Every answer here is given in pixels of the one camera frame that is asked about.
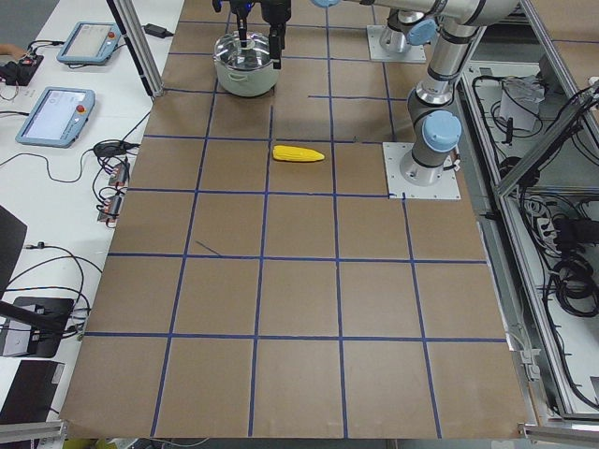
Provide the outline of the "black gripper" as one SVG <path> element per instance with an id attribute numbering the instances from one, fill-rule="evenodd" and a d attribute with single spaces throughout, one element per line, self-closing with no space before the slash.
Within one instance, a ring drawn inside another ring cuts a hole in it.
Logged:
<path id="1" fill-rule="evenodd" d="M 285 49 L 285 23 L 291 19 L 290 0 L 229 0 L 229 8 L 236 15 L 239 40 L 242 47 L 247 46 L 247 18 L 254 4 L 259 4 L 262 20 L 266 23 L 280 23 L 270 27 L 269 49 L 273 68 L 282 67 L 282 52 Z"/>

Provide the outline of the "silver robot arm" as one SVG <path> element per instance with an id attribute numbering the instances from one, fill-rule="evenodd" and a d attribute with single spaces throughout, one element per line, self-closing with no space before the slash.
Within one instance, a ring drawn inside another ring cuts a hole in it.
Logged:
<path id="1" fill-rule="evenodd" d="M 281 68 L 281 51 L 285 49 L 286 23 L 292 16 L 292 1 L 212 1 L 215 12 L 220 12 L 222 3 L 228 2 L 232 13 L 237 16 L 238 31 L 245 37 L 247 16 L 255 2 L 260 4 L 263 21 L 269 24 L 270 55 L 274 56 L 274 68 Z M 363 6 L 376 5 L 389 8 L 387 29 L 391 34 L 403 35 L 409 45 L 421 45 L 417 41 L 438 32 L 427 75 L 410 93 L 409 112 L 417 132 L 426 129 L 422 117 L 429 116 L 437 109 L 444 110 L 453 101 L 453 87 L 463 66 L 469 61 L 473 43 L 481 29 L 493 25 L 507 17 L 519 1 L 503 0 L 437 0 L 437 1 L 346 1 Z M 424 137 L 416 138 L 416 146 L 407 156 L 408 167 L 416 169 L 416 178 L 410 182 L 426 181 L 433 170 L 439 171 L 446 154 L 453 150 L 436 150 L 432 143 L 425 143 Z"/>

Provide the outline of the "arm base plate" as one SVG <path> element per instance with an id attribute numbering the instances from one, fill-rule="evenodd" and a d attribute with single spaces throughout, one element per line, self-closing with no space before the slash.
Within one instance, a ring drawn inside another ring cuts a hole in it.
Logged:
<path id="1" fill-rule="evenodd" d="M 403 33 L 385 25 L 368 25 L 366 34 L 372 61 L 424 64 L 427 60 L 422 45 L 410 45 Z"/>
<path id="2" fill-rule="evenodd" d="M 411 142 L 382 144 L 387 177 L 387 195 L 392 199 L 461 200 L 456 170 L 449 154 L 441 166 L 419 165 Z"/>

